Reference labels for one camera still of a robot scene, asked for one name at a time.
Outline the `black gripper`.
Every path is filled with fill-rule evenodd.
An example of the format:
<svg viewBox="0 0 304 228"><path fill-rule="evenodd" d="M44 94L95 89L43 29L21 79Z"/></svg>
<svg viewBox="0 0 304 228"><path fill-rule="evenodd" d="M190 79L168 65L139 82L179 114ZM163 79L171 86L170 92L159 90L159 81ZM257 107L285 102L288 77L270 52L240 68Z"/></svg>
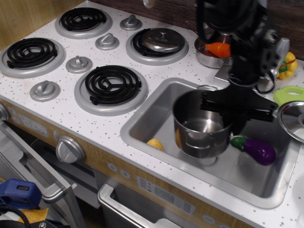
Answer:
<svg viewBox="0 0 304 228"><path fill-rule="evenodd" d="M261 81L240 81L229 78L229 86L216 91L201 93L201 108L235 117L234 135L240 134L250 119L271 122L278 104L259 95L257 87Z"/></svg>

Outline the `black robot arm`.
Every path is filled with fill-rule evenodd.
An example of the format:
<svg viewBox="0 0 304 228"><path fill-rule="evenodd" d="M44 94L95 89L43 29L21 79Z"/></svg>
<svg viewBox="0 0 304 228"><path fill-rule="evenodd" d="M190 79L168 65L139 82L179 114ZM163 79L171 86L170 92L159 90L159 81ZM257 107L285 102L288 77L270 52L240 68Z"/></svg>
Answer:
<svg viewBox="0 0 304 228"><path fill-rule="evenodd" d="M233 134L239 134L249 120L272 121L278 105L258 90L262 78L274 79L271 71L281 61L267 9L256 0L199 0L196 18L199 38L205 43L229 35L232 55L229 86L202 93L201 108L231 121Z"/></svg>

